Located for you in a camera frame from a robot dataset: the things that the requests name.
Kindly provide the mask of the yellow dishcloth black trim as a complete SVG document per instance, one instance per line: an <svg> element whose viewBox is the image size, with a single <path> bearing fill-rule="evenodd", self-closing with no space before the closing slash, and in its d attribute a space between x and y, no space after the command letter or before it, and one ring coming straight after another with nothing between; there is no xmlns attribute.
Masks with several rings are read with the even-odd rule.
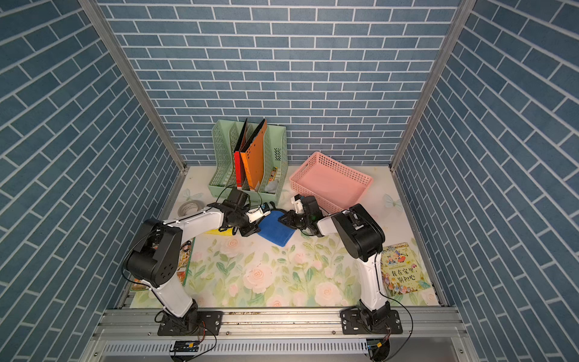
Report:
<svg viewBox="0 0 579 362"><path fill-rule="evenodd" d="M233 229L226 229L224 231L220 231L219 229L212 229L206 231L208 235L220 235L220 236L232 236L234 235Z"/></svg>

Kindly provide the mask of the blue grey dishcloth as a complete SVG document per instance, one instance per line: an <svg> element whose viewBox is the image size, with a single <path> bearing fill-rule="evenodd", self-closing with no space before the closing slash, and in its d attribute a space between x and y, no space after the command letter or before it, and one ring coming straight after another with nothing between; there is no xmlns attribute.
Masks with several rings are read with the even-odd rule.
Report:
<svg viewBox="0 0 579 362"><path fill-rule="evenodd" d="M282 216L283 213L281 211L272 211L259 223L260 231L258 232L258 235L278 247L285 247L295 232L294 229L291 229L278 221Z"/></svg>

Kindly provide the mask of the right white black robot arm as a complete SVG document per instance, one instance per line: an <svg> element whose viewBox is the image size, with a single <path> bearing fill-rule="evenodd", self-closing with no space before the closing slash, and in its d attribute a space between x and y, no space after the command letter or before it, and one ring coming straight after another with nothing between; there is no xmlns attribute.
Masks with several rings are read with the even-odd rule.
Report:
<svg viewBox="0 0 579 362"><path fill-rule="evenodd" d="M297 195L292 204L294 209L284 211L279 223L317 237L339 235L348 254L356 260L361 280L359 323L370 333L385 330L391 305L382 281L385 236L378 223L360 204L327 216L314 196Z"/></svg>

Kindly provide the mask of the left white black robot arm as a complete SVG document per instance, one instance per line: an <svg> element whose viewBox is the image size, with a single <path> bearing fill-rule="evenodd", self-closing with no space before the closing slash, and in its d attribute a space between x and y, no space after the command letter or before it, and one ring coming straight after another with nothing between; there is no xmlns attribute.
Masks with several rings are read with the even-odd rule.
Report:
<svg viewBox="0 0 579 362"><path fill-rule="evenodd" d="M260 231L259 223L270 213L269 205L253 207L247 193L233 189L224 201L211 203L192 216L146 220L134 237L122 268L155 294L167 317L189 321L197 307L177 275L182 246L214 229L234 229L243 237L250 236Z"/></svg>

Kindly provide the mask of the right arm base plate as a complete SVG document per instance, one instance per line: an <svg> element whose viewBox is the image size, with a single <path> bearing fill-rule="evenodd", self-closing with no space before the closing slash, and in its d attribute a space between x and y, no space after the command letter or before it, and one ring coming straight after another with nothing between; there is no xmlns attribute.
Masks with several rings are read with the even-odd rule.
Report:
<svg viewBox="0 0 579 362"><path fill-rule="evenodd" d="M379 318L377 321L371 317L363 317L360 309L342 309L339 312L341 318L342 333L345 335L377 334L377 335L400 335L403 327L397 310Z"/></svg>

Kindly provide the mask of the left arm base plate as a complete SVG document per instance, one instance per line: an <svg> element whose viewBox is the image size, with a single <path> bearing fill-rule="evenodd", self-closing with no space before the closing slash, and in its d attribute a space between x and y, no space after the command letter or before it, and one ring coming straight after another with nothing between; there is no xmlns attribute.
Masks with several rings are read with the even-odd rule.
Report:
<svg viewBox="0 0 579 362"><path fill-rule="evenodd" d="M178 318L162 310L161 316L160 321L155 318L155 321L159 323L158 336L193 336L203 335L207 332L218 336L223 312L194 310L187 312L184 317Z"/></svg>

